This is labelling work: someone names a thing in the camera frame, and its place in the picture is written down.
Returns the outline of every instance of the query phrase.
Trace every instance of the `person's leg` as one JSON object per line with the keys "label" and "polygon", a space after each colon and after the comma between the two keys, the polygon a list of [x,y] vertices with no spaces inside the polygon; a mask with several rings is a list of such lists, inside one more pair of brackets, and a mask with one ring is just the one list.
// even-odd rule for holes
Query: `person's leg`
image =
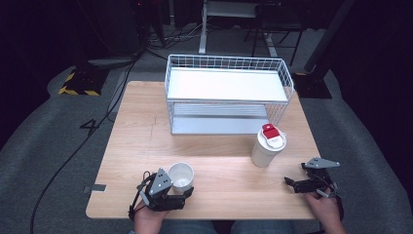
{"label": "person's leg", "polygon": [[209,220],[164,220],[160,234],[217,234]]}
{"label": "person's leg", "polygon": [[288,220],[237,220],[231,234],[292,234],[294,226]]}

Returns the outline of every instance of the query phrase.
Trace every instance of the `person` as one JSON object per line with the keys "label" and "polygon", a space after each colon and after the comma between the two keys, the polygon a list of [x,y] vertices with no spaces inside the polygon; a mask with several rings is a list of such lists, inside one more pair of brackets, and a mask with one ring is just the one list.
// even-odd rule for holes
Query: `person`
{"label": "person", "polygon": [[[321,222],[325,233],[347,233],[341,220],[339,208],[335,198],[319,197],[317,193],[304,194],[314,216]],[[170,213],[153,212],[142,201],[136,206],[139,211],[134,216],[134,233],[158,234],[158,233],[202,233],[216,234],[213,224],[208,220],[164,220]],[[231,233],[293,233],[291,221],[286,220],[238,220],[235,221]]]}

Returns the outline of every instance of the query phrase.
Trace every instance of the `person's left hand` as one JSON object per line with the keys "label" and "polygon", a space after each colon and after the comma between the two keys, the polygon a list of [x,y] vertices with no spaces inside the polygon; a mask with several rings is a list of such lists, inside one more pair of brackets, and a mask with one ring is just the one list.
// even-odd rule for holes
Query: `person's left hand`
{"label": "person's left hand", "polygon": [[134,232],[138,234],[159,233],[161,230],[162,221],[170,213],[170,211],[151,211],[142,201],[137,204],[136,208],[142,208],[134,215]]}

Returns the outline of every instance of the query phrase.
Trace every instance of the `chair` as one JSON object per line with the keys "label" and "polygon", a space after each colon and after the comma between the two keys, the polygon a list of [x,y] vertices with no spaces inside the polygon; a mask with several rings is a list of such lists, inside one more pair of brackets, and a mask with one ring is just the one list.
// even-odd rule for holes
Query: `chair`
{"label": "chair", "polygon": [[[298,17],[296,11],[294,10],[291,4],[287,4],[288,0],[285,1],[278,1],[276,3],[261,3],[255,7],[255,35],[254,35],[254,44],[252,47],[252,54],[251,56],[254,57],[255,48],[258,38],[258,33],[285,33],[281,41],[277,46],[268,46],[268,47],[275,47],[275,48],[294,48],[292,53],[291,61],[289,65],[291,66],[295,54],[297,53],[298,45],[301,40],[301,36],[304,31],[303,23],[301,22],[300,18]],[[244,41],[246,41],[251,28],[249,29]],[[299,32],[297,41],[295,46],[284,46],[281,43],[284,39],[289,35],[290,32]]]}

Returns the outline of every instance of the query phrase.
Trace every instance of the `wire rack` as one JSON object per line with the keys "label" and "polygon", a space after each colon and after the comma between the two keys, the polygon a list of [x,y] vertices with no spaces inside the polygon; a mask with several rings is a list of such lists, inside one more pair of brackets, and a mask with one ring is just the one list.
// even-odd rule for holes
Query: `wire rack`
{"label": "wire rack", "polygon": [[165,92],[172,134],[256,134],[280,121],[294,87],[280,58],[170,55]]}

